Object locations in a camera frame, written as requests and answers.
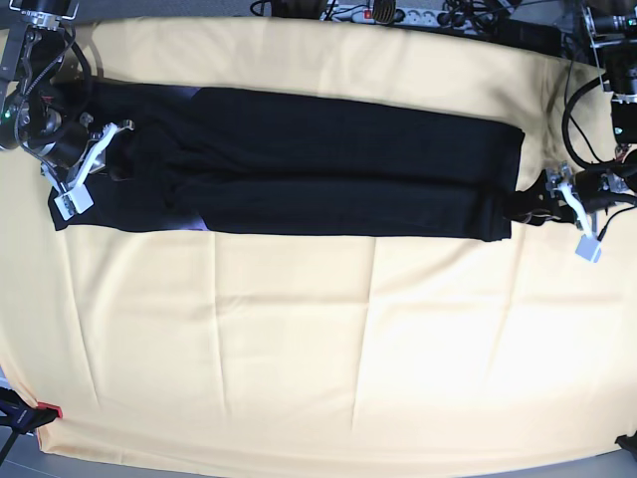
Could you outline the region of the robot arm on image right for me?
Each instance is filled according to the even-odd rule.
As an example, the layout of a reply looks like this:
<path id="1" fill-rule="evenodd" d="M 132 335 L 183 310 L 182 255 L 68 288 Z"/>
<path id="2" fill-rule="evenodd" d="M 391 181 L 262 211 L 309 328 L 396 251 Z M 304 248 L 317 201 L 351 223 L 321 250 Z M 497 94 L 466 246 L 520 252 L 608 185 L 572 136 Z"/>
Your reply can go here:
<path id="1" fill-rule="evenodd" d="M 585 33 L 597 74 L 574 93 L 564 94 L 561 136 L 574 171 L 565 163 L 545 169 L 533 185 L 510 196 L 505 217 L 541 226 L 546 222 L 576 226 L 588 239 L 601 240 L 608 230 L 594 228 L 600 211 L 624 204 L 636 208 L 636 3 L 580 1 L 575 15 Z M 573 111 L 594 90 L 610 96 L 615 157 L 584 160 L 575 150 L 570 129 L 578 127 Z"/>

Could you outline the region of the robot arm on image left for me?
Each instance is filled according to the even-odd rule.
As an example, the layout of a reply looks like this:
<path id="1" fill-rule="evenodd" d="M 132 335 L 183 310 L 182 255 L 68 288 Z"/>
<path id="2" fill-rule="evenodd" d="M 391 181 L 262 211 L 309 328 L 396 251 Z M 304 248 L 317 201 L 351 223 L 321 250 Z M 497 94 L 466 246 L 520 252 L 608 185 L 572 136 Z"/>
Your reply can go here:
<path id="1" fill-rule="evenodd" d="M 41 163 L 59 195 L 78 194 L 89 175 L 106 167 L 114 137 L 134 129 L 124 120 L 91 127 L 92 69 L 76 41 L 77 1 L 11 1 L 19 14 L 9 27 L 1 59 L 1 149 L 21 148 Z M 67 102 L 53 79 L 72 53 L 81 68 L 83 94 Z"/>

